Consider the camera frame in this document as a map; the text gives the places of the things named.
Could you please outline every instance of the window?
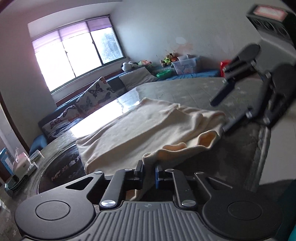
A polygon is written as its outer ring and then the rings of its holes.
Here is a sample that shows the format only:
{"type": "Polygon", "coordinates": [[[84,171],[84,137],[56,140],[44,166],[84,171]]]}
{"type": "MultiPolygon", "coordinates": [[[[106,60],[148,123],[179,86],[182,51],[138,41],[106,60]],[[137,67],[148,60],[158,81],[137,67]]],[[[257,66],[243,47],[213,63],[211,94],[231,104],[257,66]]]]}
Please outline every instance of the window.
{"type": "Polygon", "coordinates": [[[109,17],[61,27],[33,40],[32,44],[51,92],[124,58],[109,17]]]}

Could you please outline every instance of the red object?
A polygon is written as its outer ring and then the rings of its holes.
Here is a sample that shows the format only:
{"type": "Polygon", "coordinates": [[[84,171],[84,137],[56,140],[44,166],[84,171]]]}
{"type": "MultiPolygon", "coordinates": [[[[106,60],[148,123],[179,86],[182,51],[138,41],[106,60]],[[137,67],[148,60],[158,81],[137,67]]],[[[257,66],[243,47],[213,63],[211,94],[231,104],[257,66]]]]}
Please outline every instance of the red object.
{"type": "Polygon", "coordinates": [[[221,77],[225,77],[225,74],[224,74],[224,72],[223,72],[222,69],[223,69],[226,65],[228,65],[230,62],[231,62],[231,60],[229,60],[229,59],[226,59],[226,60],[221,61],[221,63],[220,63],[221,77]]]}

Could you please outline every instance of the brown door frame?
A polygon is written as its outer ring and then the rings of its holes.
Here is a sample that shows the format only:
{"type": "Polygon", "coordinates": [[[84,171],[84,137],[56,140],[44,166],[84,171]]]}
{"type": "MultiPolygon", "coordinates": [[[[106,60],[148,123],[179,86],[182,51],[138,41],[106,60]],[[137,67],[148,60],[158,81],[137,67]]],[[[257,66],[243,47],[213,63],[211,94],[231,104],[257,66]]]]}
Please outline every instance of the brown door frame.
{"type": "MultiPolygon", "coordinates": [[[[0,0],[0,13],[12,2],[13,0],[0,0]]],[[[22,144],[22,146],[24,147],[24,149],[26,150],[26,152],[29,153],[30,148],[28,147],[27,143],[25,142],[25,140],[23,139],[23,137],[21,136],[20,132],[18,131],[16,125],[14,124],[9,111],[6,107],[6,104],[4,102],[4,99],[2,97],[1,91],[0,91],[0,105],[2,106],[3,112],[6,115],[6,118],[12,128],[12,130],[14,131],[15,135],[17,136],[17,138],[19,139],[20,143],[22,144]]]]}

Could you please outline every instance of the beige cloth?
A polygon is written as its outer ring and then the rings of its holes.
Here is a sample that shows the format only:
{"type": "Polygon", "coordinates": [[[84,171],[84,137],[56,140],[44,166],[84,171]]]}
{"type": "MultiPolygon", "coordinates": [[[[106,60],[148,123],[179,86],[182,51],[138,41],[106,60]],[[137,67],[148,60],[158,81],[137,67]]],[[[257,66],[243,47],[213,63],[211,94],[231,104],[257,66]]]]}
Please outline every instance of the beige cloth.
{"type": "Polygon", "coordinates": [[[145,178],[143,189],[136,191],[139,199],[154,184],[156,161],[163,168],[172,168],[211,149],[226,121],[221,111],[144,98],[134,109],[77,140],[76,145],[86,174],[101,170],[113,175],[120,169],[134,169],[143,160],[145,178]]]}

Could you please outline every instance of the white tile floor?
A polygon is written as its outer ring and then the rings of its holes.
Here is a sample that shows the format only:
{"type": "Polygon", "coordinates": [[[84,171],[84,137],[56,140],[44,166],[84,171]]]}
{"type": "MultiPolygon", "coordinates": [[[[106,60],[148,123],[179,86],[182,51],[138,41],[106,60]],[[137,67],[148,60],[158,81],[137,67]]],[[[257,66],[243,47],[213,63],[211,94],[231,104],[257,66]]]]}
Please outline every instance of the white tile floor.
{"type": "Polygon", "coordinates": [[[296,179],[296,104],[271,131],[260,184],[296,179]]]}

